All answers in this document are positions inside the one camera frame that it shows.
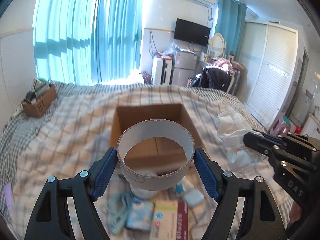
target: tv screen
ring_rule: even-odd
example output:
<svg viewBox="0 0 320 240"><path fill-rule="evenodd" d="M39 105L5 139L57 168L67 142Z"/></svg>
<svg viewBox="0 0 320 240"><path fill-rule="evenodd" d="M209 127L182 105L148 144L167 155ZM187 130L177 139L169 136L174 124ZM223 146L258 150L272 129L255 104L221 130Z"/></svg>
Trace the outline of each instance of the tv screen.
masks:
<svg viewBox="0 0 320 240"><path fill-rule="evenodd" d="M210 28L197 23L177 19L176 30L174 32L175 40L187 41L207 47L209 35Z"/></svg>

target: wardrobe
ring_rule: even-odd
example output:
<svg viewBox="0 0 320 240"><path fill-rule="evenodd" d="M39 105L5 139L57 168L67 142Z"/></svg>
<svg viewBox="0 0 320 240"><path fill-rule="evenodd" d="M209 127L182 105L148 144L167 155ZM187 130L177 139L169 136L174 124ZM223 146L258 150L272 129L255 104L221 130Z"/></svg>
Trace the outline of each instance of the wardrobe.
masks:
<svg viewBox="0 0 320 240"><path fill-rule="evenodd" d="M268 130L289 94L296 71L298 31L246 22L239 62L245 67L238 98Z"/></svg>

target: stool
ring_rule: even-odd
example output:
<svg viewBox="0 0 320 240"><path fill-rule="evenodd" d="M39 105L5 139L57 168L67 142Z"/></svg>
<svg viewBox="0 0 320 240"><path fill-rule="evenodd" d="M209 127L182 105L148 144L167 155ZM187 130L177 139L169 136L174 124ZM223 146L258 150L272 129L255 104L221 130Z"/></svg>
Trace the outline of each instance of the stool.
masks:
<svg viewBox="0 0 320 240"><path fill-rule="evenodd" d="M290 131L291 122L286 116L282 116L270 130L270 134L277 136L279 134L287 134Z"/></svg>

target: metal pin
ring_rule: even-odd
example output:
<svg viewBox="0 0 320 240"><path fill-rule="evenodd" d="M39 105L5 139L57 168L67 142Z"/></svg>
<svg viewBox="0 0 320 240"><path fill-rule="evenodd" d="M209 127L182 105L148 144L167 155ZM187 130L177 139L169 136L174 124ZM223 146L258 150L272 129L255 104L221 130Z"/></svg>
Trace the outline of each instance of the metal pin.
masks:
<svg viewBox="0 0 320 240"><path fill-rule="evenodd" d="M54 182L55 181L55 177L54 176L50 176L49 178L48 178L48 182Z"/></svg>
<svg viewBox="0 0 320 240"><path fill-rule="evenodd" d="M264 181L263 177L260 177L260 176L256 177L256 180L257 182L260 182L260 183Z"/></svg>
<svg viewBox="0 0 320 240"><path fill-rule="evenodd" d="M232 172L231 171L224 171L223 175L226 177L231 177L232 176Z"/></svg>
<svg viewBox="0 0 320 240"><path fill-rule="evenodd" d="M81 171L80 172L80 177L86 177L86 176L88 176L88 174L89 174L89 172L88 171Z"/></svg>

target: white crumpled plastic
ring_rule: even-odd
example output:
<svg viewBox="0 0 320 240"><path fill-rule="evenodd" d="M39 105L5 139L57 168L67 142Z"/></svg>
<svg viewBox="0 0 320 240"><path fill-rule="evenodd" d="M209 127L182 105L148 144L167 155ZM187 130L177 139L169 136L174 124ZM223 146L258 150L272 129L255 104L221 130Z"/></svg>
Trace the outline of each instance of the white crumpled plastic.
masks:
<svg viewBox="0 0 320 240"><path fill-rule="evenodd" d="M240 171L249 164L262 160L264 155L246 147L243 143L243 136L248 132L262 135L251 130L252 128L239 112L225 111L217 116L215 123L218 128L218 137L227 148L230 147L227 160L232 170Z"/></svg>

